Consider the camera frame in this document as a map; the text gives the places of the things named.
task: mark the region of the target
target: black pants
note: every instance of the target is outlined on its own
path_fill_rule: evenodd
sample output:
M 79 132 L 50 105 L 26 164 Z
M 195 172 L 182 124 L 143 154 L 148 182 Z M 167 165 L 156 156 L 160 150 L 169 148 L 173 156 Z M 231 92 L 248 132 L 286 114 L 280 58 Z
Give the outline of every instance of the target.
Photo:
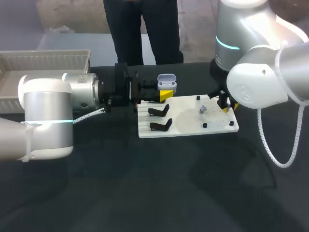
M 118 62 L 142 65 L 141 15 L 157 64 L 183 63 L 177 0 L 103 0 Z

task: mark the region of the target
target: white tray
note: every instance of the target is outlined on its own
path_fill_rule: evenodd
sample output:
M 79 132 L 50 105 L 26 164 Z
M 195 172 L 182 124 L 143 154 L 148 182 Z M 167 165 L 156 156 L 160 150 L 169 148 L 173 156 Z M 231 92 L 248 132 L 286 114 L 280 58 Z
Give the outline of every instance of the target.
M 224 113 L 217 101 L 218 98 L 210 100 L 208 95 L 201 95 L 199 101 L 196 95 L 172 97 L 164 104 L 142 101 L 138 105 L 139 137 L 163 138 L 237 132 L 239 126 L 234 111 L 230 109 Z M 163 110 L 166 104 L 169 104 L 170 108 L 165 117 L 149 116 L 149 108 Z M 207 108 L 207 111 L 200 114 L 199 110 L 202 105 Z M 149 123 L 166 124 L 170 118 L 173 119 L 173 124 L 169 131 L 151 131 Z M 203 128 L 204 123 L 207 123 L 207 128 Z

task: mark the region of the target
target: cable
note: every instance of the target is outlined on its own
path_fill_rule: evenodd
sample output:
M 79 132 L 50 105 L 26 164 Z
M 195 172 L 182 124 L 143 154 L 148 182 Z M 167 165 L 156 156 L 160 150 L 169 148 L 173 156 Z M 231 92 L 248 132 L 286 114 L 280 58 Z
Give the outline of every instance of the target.
M 288 85 L 286 84 L 286 82 L 284 81 L 284 78 L 282 76 L 282 73 L 280 71 L 280 56 L 281 53 L 284 49 L 284 47 L 287 45 L 286 41 L 283 41 L 281 43 L 281 47 L 278 51 L 278 53 L 276 54 L 275 57 L 275 74 L 278 77 L 279 81 L 281 82 L 281 85 L 284 87 L 287 95 L 292 98 L 297 104 L 299 104 L 299 110 L 298 110 L 298 118 L 297 118 L 297 128 L 296 128 L 296 135 L 295 135 L 295 139 L 294 139 L 294 146 L 293 146 L 293 151 L 291 154 L 291 157 L 289 159 L 289 161 L 285 164 L 280 163 L 278 160 L 276 160 L 276 158 L 274 157 L 274 155 L 271 153 L 265 136 L 264 136 L 264 132 L 263 132 L 263 126 L 262 126 L 262 109 L 257 110 L 257 122 L 258 122 L 258 127 L 259 127 L 259 131 L 260 131 L 260 136 L 263 142 L 263 145 L 265 147 L 266 152 L 268 153 L 269 157 L 271 158 L 271 160 L 280 168 L 288 168 L 291 166 L 291 164 L 293 163 L 296 153 L 297 153 L 297 147 L 298 147 L 298 141 L 299 141 L 299 136 L 300 136 L 300 131 L 301 131 L 301 125 L 303 122 L 303 114 L 304 114 L 304 109 L 305 106 L 309 105 L 309 101 L 301 101 L 297 98 L 297 96 L 290 90 L 290 88 L 288 87 Z
M 93 112 L 91 112 L 91 113 L 89 113 L 89 114 L 87 114 L 87 115 L 84 115 L 84 116 L 81 116 L 81 117 L 75 119 L 75 120 L 73 121 L 73 124 L 78 123 L 78 122 L 80 122 L 80 121 L 83 121 L 83 120 L 85 120 L 85 119 L 87 119 L 87 118 L 90 118 L 90 117 L 92 117 L 92 116 L 94 116 L 94 115 L 103 114 L 103 113 L 105 113 L 105 112 L 106 112 L 106 111 L 105 111 L 104 108 L 99 109 L 99 110 L 96 110 L 96 111 L 93 111 Z
M 269 157 L 271 158 L 271 160 L 280 168 L 288 168 L 291 166 L 291 164 L 293 163 L 296 153 L 297 153 L 297 147 L 298 147 L 298 141 L 299 141 L 299 136 L 300 136 L 300 131 L 301 131 L 301 125 L 302 125 L 302 121 L 303 121 L 303 113 L 304 113 L 304 106 L 299 106 L 299 110 L 298 110 L 298 118 L 297 118 L 297 128 L 296 128 L 296 135 L 295 135 L 295 140 L 294 140 L 294 146 L 293 146 L 293 151 L 291 154 L 291 157 L 289 159 L 289 161 L 285 164 L 280 163 L 279 161 L 276 160 L 276 158 L 274 157 L 274 155 L 271 153 L 265 136 L 264 136 L 264 132 L 263 132 L 263 126 L 262 126 L 262 110 L 259 109 L 257 110 L 257 121 L 258 121 L 258 127 L 259 127 L 259 131 L 260 131 L 260 135 L 261 135 L 261 139 L 263 142 L 263 145 L 265 147 L 266 152 L 268 153 Z

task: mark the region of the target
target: white plastic crate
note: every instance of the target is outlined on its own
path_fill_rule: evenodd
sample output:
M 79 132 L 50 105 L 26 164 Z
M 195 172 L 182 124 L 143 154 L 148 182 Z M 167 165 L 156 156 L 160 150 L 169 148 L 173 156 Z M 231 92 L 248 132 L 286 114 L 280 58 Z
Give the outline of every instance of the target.
M 0 114 L 24 112 L 17 94 L 24 75 L 87 73 L 89 59 L 89 50 L 0 51 Z

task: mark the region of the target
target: robot logo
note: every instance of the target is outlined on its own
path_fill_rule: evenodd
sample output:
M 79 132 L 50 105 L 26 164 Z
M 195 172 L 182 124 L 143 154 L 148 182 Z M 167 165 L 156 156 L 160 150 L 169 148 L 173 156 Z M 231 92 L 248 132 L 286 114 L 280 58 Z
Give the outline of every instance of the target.
M 238 84 L 234 88 L 235 95 L 239 99 L 239 102 L 253 103 L 254 102 L 254 93 L 246 85 Z

